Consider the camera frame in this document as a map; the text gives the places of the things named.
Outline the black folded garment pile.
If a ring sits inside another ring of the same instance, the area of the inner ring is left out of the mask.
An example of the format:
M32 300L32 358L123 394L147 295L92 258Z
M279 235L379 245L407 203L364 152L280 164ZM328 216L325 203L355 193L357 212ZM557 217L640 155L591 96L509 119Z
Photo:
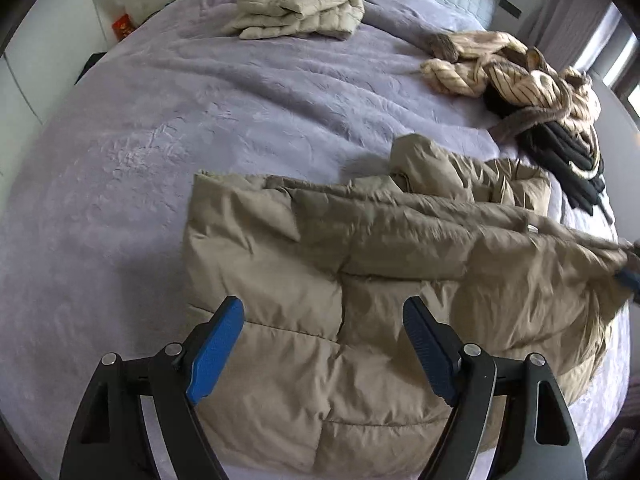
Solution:
M588 152L576 136L560 124L570 114L572 95L566 84L549 106L517 106L508 102L491 84L483 100L500 122L489 129L499 143L514 143L533 162L559 181L572 208L593 214L603 206L603 164Z

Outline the black bedside table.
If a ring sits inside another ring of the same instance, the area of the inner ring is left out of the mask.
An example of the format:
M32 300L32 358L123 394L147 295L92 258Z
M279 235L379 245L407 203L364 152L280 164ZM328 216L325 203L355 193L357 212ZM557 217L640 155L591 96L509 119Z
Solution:
M82 70L79 73L75 84L78 84L78 82L81 81L82 77L85 76L85 74L88 73L88 71L91 70L94 66L96 66L96 64L98 64L105 55L106 52L96 52L90 55L87 62L85 62L85 65L82 66Z

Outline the beige puffer down jacket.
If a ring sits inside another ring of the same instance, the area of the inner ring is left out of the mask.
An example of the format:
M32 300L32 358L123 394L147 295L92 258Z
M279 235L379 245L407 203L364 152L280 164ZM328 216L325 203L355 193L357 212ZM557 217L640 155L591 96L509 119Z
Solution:
M415 474L448 415L402 327L418 296L495 356L545 356L568 402L587 389L629 292L627 249L548 217L550 184L418 134L390 173L322 185L198 174L183 241L189 314L227 296L245 323L198 404L227 464L319 477Z

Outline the folded cream quilted jacket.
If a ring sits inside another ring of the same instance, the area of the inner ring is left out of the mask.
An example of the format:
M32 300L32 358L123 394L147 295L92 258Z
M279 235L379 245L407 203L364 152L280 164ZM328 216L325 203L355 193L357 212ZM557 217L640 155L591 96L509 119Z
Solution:
M364 17L362 0L236 0L224 32L243 40L321 35L348 39Z

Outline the lavender embossed bed blanket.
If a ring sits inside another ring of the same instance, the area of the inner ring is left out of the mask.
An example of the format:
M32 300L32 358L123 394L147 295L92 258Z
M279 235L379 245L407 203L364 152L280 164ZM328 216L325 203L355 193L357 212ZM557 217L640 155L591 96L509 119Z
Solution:
M198 174L343 185L389 174L393 143L409 134L527 166L491 137L483 102L437 93L419 72L421 32L472 21L432 0L364 1L346 40L248 41L224 32L235 0L176 0L50 119L1 219L1 411L42 474L58 476L104 353L148 356L199 323L183 261ZM600 214L562 214L548 181L550 219L617 243ZM624 402L628 332L625 302L587 389L567 401L585 451Z

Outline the mauve window curtain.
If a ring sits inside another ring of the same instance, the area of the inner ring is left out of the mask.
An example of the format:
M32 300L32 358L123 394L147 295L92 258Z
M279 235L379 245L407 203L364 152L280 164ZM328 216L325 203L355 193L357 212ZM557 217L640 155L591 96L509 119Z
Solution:
M518 39L537 48L556 70L590 70L623 17L612 0L542 0Z

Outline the cream striped fur-trimmed robe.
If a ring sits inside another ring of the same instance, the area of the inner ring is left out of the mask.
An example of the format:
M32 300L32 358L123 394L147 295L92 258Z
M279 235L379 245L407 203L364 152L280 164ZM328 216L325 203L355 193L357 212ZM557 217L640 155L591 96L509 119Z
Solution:
M495 136L516 136L545 122L558 122L581 136L600 116L588 76L571 67L558 72L538 49L507 32L439 34L432 52L421 73L437 92L479 98L492 89L516 107L498 123Z

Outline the red box on nightstand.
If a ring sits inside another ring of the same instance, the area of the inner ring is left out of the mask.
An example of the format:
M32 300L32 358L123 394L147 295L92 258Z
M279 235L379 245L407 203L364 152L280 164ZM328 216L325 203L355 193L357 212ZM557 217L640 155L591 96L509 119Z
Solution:
M112 24L112 31L117 41L124 40L127 36L131 35L137 26L134 24L128 13L122 14Z

